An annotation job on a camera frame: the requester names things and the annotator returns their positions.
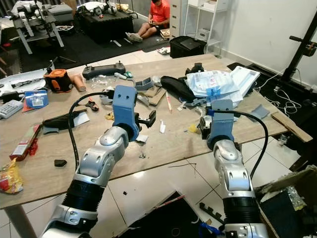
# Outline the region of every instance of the snack bag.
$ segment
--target snack bag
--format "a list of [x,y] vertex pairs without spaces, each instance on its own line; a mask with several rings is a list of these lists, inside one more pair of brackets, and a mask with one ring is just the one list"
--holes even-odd
[[23,180],[13,159],[9,164],[0,167],[0,191],[18,193],[23,190]]

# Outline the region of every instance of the drone controller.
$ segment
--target drone controller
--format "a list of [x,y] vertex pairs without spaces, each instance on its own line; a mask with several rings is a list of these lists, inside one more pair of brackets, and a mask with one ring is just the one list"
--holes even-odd
[[125,66],[121,62],[96,67],[87,66],[86,68],[84,68],[83,76],[84,78],[89,80],[98,75],[112,76],[114,75],[114,73],[124,74]]

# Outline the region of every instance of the black suitcase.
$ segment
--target black suitcase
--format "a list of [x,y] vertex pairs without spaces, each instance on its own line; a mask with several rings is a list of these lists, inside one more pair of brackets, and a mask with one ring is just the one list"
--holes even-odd
[[170,56],[180,58],[204,54],[205,41],[195,40],[189,36],[179,36],[170,40]]

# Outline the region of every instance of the man sitting on floor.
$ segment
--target man sitting on floor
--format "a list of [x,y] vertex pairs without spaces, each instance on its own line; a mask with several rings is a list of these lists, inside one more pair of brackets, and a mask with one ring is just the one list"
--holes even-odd
[[166,0],[152,0],[148,22],[142,24],[138,33],[127,33],[130,41],[142,42],[143,39],[169,27],[169,4]]

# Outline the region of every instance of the orange shirt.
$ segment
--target orange shirt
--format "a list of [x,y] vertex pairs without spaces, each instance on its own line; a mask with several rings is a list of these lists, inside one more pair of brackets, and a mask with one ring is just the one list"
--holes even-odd
[[152,20],[156,22],[162,22],[169,18],[169,4],[166,0],[162,0],[160,6],[156,6],[151,1],[150,14],[153,16]]

